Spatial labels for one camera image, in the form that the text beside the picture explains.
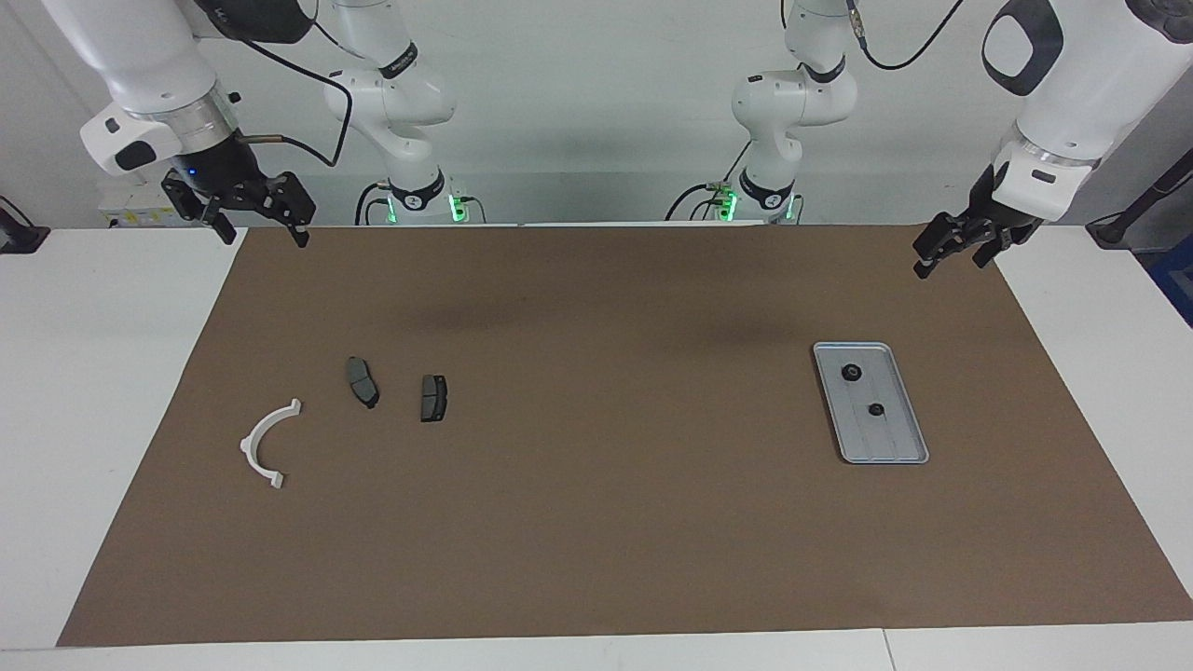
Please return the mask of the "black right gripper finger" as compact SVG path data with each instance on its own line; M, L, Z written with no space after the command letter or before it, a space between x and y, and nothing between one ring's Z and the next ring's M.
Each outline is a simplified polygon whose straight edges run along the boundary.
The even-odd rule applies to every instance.
M309 244L308 226L314 213L315 202L297 176L292 171L283 171L278 176L278 215L298 248L305 248Z
M218 197L209 199L200 213L200 223L214 230L220 241L230 246L236 240L236 229L223 213L223 203Z

